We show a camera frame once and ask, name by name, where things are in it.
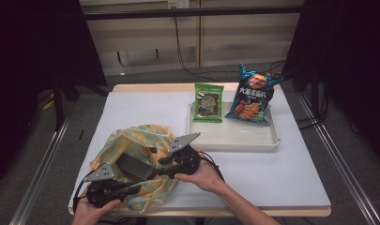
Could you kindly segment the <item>person's left hand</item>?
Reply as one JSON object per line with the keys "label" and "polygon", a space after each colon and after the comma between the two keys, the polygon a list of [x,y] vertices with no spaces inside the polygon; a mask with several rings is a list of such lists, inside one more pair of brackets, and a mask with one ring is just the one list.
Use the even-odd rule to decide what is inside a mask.
{"label": "person's left hand", "polygon": [[71,225],[96,225],[103,216],[113,211],[120,203],[120,200],[112,200],[101,208],[97,208],[86,198],[80,199]]}

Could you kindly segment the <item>white plastic tray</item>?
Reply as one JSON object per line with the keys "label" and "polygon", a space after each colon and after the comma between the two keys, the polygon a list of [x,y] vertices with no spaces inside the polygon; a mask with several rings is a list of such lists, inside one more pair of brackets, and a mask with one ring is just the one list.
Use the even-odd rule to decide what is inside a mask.
{"label": "white plastic tray", "polygon": [[206,123],[194,121],[194,104],[189,105],[188,133],[201,135],[191,142],[205,151],[219,152],[274,152],[280,144],[280,137],[270,110],[266,110],[268,125],[225,118],[232,103],[222,103],[222,122]]}

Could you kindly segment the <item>green seaweed snack packet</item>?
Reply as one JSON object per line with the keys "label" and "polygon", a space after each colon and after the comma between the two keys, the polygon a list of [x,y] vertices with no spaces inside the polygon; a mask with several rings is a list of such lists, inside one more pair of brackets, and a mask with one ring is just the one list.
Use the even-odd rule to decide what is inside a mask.
{"label": "green seaweed snack packet", "polygon": [[221,123],[221,103],[223,86],[196,83],[194,101],[194,121]]}

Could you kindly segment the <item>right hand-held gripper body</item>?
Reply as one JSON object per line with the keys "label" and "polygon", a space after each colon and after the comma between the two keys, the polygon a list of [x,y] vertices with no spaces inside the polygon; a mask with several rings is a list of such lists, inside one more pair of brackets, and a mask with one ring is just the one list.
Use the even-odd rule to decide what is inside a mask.
{"label": "right hand-held gripper body", "polygon": [[178,173],[194,174],[200,166],[200,157],[190,145],[200,136],[199,132],[175,137],[169,146],[168,156],[173,159],[169,165],[161,165],[164,169],[177,169]]}

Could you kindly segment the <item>aluminium rail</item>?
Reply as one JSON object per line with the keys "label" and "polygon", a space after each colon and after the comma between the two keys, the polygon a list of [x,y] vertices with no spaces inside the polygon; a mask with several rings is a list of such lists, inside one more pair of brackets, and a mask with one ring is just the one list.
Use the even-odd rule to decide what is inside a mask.
{"label": "aluminium rail", "polygon": [[325,125],[315,118],[314,113],[312,112],[311,102],[303,93],[300,93],[297,96],[304,111],[310,117],[312,126],[315,128],[320,140],[335,164],[343,182],[349,189],[358,209],[361,211],[363,217],[366,218],[368,225],[380,225],[380,217],[376,212],[370,198],[367,196],[366,192],[353,175],[351,169],[343,158],[342,153],[328,133]]}
{"label": "aluminium rail", "polygon": [[53,137],[45,151],[45,154],[40,162],[33,179],[25,191],[18,207],[16,208],[13,217],[8,225],[25,225],[32,211],[33,205],[39,195],[43,181],[51,167],[52,160],[56,151],[59,148],[62,139],[65,136],[68,128],[71,115],[69,114],[60,124],[59,128],[53,133]]}

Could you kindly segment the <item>fruit print fabric bag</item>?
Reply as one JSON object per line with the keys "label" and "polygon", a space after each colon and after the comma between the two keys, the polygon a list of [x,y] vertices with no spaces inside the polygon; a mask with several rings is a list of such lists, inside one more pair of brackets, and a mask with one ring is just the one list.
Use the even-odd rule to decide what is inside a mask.
{"label": "fruit print fabric bag", "polygon": [[120,209],[143,213],[149,206],[166,201],[177,185],[174,178],[156,174],[150,179],[145,179],[138,174],[138,169],[126,172],[120,169],[116,162],[122,154],[126,154],[158,169],[158,160],[168,156],[170,142],[174,137],[168,127],[160,125],[129,127],[110,135],[104,147],[90,162],[90,168],[94,171],[104,163],[110,163],[118,181],[140,183],[140,191],[129,195],[120,204]]}

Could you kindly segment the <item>person's right hand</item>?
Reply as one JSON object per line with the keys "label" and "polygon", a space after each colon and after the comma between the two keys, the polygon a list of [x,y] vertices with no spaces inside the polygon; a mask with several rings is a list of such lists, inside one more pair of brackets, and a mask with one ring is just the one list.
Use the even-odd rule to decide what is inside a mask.
{"label": "person's right hand", "polygon": [[197,171],[192,174],[177,173],[175,179],[182,182],[190,182],[204,191],[220,194],[227,185],[218,176],[216,170],[209,162],[201,160]]}

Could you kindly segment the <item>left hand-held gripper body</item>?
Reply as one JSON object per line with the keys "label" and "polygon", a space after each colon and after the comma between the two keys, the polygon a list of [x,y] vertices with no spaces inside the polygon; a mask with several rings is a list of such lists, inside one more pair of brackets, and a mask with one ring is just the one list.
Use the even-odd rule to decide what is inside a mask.
{"label": "left hand-held gripper body", "polygon": [[97,208],[101,208],[112,200],[123,202],[127,198],[127,196],[117,195],[117,191],[123,187],[114,187],[117,180],[111,164],[103,164],[88,174],[84,181],[90,183],[87,188],[87,200]]}

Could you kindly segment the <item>white wall socket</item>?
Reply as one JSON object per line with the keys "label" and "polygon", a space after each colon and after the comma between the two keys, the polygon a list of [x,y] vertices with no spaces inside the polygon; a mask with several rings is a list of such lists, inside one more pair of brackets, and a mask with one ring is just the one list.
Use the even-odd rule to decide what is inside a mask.
{"label": "white wall socket", "polygon": [[189,8],[190,0],[167,0],[168,9]]}

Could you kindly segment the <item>black box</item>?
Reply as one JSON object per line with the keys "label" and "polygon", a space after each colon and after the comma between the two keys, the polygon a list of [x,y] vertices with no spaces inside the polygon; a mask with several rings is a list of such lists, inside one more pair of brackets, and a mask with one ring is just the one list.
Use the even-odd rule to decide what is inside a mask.
{"label": "black box", "polygon": [[152,165],[127,154],[122,154],[115,164],[124,175],[135,181],[152,180],[156,176]]}

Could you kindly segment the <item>black horizontal bar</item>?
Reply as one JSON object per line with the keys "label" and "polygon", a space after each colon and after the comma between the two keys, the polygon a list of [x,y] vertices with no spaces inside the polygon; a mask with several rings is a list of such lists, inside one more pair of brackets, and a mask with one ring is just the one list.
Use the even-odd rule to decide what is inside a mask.
{"label": "black horizontal bar", "polygon": [[86,21],[122,20],[122,19],[150,19],[168,17],[203,17],[224,15],[251,15],[251,14],[281,14],[300,13],[304,6],[276,6],[276,7],[211,7],[211,8],[182,8],[157,9],[115,12],[86,12],[83,18]]}

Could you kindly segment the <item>blue potato chips packet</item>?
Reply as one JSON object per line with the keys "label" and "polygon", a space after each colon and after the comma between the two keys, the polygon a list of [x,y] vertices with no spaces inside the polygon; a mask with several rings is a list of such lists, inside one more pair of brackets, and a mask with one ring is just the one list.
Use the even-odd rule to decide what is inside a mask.
{"label": "blue potato chips packet", "polygon": [[281,75],[247,70],[240,63],[238,87],[231,109],[225,117],[268,126],[268,103],[273,98],[274,86],[283,80]]}

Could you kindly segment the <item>dark curtain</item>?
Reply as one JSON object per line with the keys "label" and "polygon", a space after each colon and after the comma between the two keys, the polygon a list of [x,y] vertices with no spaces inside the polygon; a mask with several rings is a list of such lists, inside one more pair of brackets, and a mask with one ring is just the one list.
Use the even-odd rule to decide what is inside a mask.
{"label": "dark curtain", "polygon": [[104,85],[79,0],[0,0],[0,178],[23,143],[38,94]]}
{"label": "dark curtain", "polygon": [[304,0],[282,73],[325,83],[380,157],[380,0]]}

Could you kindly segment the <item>black metal stand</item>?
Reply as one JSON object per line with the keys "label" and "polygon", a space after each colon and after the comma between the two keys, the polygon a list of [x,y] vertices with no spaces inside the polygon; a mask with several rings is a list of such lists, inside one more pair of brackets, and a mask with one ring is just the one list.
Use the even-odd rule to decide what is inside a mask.
{"label": "black metal stand", "polygon": [[55,129],[58,130],[62,127],[65,121],[65,115],[64,115],[61,88],[59,86],[58,77],[56,75],[53,76],[53,102],[54,102],[55,117],[56,117]]}

